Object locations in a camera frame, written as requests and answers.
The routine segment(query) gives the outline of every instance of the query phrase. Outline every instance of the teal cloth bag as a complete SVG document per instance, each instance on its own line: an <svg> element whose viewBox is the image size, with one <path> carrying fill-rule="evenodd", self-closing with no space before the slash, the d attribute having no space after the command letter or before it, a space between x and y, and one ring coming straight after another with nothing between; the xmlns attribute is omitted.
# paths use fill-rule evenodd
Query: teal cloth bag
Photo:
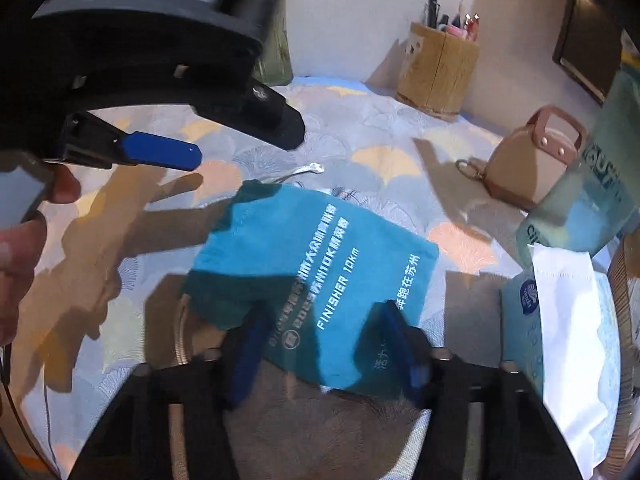
<svg viewBox="0 0 640 480"><path fill-rule="evenodd" d="M438 247L325 193L245 182L196 257L184 291L221 330L254 301L273 311L265 357L302 378L386 399L399 382L377 326L393 299L418 325Z"/></svg>

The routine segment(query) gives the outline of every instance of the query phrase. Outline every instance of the black cable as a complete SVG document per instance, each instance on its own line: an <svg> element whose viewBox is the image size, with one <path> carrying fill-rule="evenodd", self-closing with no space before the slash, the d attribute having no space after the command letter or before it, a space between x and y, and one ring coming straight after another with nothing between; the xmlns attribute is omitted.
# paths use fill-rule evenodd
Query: black cable
<svg viewBox="0 0 640 480"><path fill-rule="evenodd" d="M29 437L29 434L27 433L26 428L24 427L24 424L22 423L22 419L20 418L20 415L18 414L18 410L15 407L15 403L14 403L14 398L11 396L11 392L9 391L9 386L6 384L6 382L4 382L4 371L2 370L2 366L0 366L0 381L2 381L2 386L4 386L4 392L6 394L6 398L9 401L9 406L11 407L11 411L14 412L14 417L16 422L18 423L18 426L20 427L20 430L22 431L22 434L24 435L25 440L27 441L27 444L29 444L29 447L31 448L31 450L35 453L35 455L40 459L40 461L44 464L44 467L47 468L47 470L49 471L49 473L51 473L55 478L57 478L58 480L60 479L60 473L57 473L50 465L49 462L47 462L47 460L42 456L42 453L40 453L38 451L38 448L35 446L35 444L33 443L33 440L31 440L31 438Z"/></svg>
<svg viewBox="0 0 640 480"><path fill-rule="evenodd" d="M8 345L4 345L2 347L2 373L4 374L4 378L6 379L6 382L4 382L4 380L2 381L2 384L6 384L7 386L11 381L11 348L12 347L13 345L11 343L9 343Z"/></svg>

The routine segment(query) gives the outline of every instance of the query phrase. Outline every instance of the wooden pen holder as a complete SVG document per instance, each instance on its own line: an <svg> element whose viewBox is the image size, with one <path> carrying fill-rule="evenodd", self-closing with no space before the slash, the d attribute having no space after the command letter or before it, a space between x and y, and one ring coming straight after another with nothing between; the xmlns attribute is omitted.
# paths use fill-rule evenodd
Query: wooden pen holder
<svg viewBox="0 0 640 480"><path fill-rule="evenodd" d="M455 120L479 55L477 43L413 22L396 98L434 117Z"/></svg>

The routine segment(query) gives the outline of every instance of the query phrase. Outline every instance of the human hand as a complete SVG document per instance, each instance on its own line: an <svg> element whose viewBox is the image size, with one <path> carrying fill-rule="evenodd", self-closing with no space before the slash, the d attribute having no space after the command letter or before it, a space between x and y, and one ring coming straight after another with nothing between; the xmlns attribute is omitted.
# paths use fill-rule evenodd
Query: human hand
<svg viewBox="0 0 640 480"><path fill-rule="evenodd" d="M69 204L80 197L80 183L69 168L51 164L56 176L47 198ZM47 240L47 223L41 213L10 229L0 230L0 345L10 343L18 328L18 304L33 283L34 270Z"/></svg>

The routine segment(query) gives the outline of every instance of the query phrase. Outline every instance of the screw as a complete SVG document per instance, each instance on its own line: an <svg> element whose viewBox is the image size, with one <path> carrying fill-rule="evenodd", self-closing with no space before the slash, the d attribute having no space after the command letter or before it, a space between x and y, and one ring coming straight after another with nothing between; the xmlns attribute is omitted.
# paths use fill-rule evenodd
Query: screw
<svg viewBox="0 0 640 480"><path fill-rule="evenodd" d="M182 76L184 75L185 72L187 72L188 68L189 68L189 65L183 65L183 64L177 65L174 70L174 77L176 79L182 79Z"/></svg>
<svg viewBox="0 0 640 480"><path fill-rule="evenodd" d="M431 349L431 357L438 361L450 361L453 354L448 348L433 348Z"/></svg>
<svg viewBox="0 0 640 480"><path fill-rule="evenodd" d="M76 90L78 88L82 88L84 86L85 82L86 82L86 76L85 75L77 75L74 78L73 83L71 84L71 89L72 90Z"/></svg>
<svg viewBox="0 0 640 480"><path fill-rule="evenodd" d="M220 348L207 348L204 352L201 352L198 357L203 361L217 361L222 357Z"/></svg>
<svg viewBox="0 0 640 480"><path fill-rule="evenodd" d="M267 92L264 91L264 88L259 86L254 86L254 95L260 99L260 101L266 101L269 98Z"/></svg>
<svg viewBox="0 0 640 480"><path fill-rule="evenodd" d="M322 164L318 164L317 162L312 162L311 164L309 164L309 169L315 174L324 173L324 166Z"/></svg>
<svg viewBox="0 0 640 480"><path fill-rule="evenodd" d="M140 363L133 369L133 374L137 377L144 377L147 375L151 375L154 369L151 367L149 363Z"/></svg>
<svg viewBox="0 0 640 480"><path fill-rule="evenodd" d="M516 361L502 361L500 363L500 368L502 368L505 372L508 372L510 374L517 374L519 371Z"/></svg>

